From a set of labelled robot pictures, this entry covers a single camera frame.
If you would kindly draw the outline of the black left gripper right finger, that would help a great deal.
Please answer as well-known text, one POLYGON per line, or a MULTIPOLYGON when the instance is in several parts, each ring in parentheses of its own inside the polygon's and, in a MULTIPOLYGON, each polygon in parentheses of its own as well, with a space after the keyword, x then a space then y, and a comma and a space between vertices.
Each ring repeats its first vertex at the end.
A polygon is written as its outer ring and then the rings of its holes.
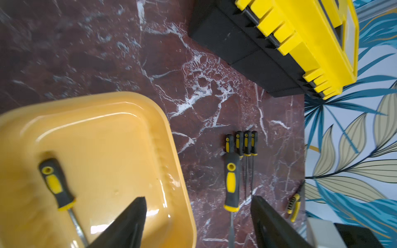
POLYGON ((311 247, 261 196, 252 196, 250 211, 259 248, 311 247))

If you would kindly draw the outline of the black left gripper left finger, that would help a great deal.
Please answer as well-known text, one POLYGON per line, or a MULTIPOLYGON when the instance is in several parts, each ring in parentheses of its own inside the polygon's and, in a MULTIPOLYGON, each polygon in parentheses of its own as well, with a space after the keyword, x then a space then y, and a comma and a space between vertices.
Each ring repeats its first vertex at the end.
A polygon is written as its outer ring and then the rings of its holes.
POLYGON ((146 220, 145 197, 137 197, 90 245, 90 248, 139 248, 146 220))

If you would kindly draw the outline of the yellow black file tool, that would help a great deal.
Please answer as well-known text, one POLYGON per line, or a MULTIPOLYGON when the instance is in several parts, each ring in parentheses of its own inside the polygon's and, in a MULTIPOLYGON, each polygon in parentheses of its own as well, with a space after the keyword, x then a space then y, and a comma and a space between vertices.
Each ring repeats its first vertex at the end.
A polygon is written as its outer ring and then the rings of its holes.
POLYGON ((224 209, 230 213, 228 247, 235 247, 234 214, 239 211, 240 158, 236 152, 228 153, 224 158, 225 202, 224 209))
POLYGON ((235 142, 232 134, 227 134, 225 136, 225 151, 228 154, 235 152, 235 142))
POLYGON ((245 199, 248 194, 248 170, 249 170, 249 157, 251 156, 251 131, 244 132, 244 156, 246 158, 245 165, 245 199))
POLYGON ((68 212, 78 237, 81 239, 84 247, 87 248, 89 246, 88 240, 73 211, 76 199, 68 187, 67 179, 60 163, 56 158, 49 158, 42 161, 38 169, 47 188, 55 197, 58 210, 68 212))
POLYGON ((244 133, 242 131, 237 131, 235 134, 235 146, 236 152, 240 159, 242 159, 244 156, 244 133))
POLYGON ((254 158, 257 156, 257 144, 258 144, 258 132, 252 131, 251 139, 251 156, 252 156, 252 166, 251 166, 251 184, 250 193, 253 194, 253 184, 254 184, 254 158))

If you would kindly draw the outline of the yellow plastic storage tray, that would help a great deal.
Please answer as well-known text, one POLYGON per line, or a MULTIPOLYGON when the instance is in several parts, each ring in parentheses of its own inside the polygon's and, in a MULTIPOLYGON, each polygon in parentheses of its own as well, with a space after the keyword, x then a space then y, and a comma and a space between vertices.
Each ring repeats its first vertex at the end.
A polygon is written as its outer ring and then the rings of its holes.
POLYGON ((194 248, 197 231, 171 128, 146 96, 106 93, 1 115, 1 247, 84 248, 39 164, 56 158, 90 245, 145 197, 140 248, 194 248))

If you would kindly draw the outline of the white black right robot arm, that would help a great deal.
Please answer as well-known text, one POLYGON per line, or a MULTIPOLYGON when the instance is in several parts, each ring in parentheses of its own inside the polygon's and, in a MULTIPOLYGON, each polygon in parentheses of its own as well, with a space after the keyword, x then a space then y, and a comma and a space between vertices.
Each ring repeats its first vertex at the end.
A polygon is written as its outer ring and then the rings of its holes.
POLYGON ((307 218, 307 241, 314 248, 381 248, 371 230, 364 227, 307 218))

